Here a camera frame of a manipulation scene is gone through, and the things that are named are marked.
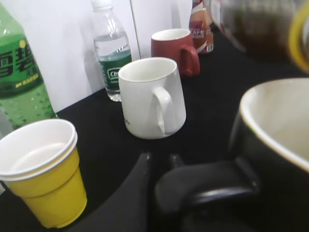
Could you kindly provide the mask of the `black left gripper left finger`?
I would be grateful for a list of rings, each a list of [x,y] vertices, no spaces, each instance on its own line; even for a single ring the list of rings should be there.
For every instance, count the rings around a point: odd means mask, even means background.
[[[147,232],[156,153],[82,158],[87,206],[66,232]]]

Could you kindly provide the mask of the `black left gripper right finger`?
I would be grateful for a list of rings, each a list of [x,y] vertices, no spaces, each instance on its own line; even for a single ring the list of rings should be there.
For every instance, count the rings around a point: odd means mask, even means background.
[[[169,156],[169,167],[170,170],[184,167],[185,163],[182,160],[181,156],[179,154],[170,154]]]

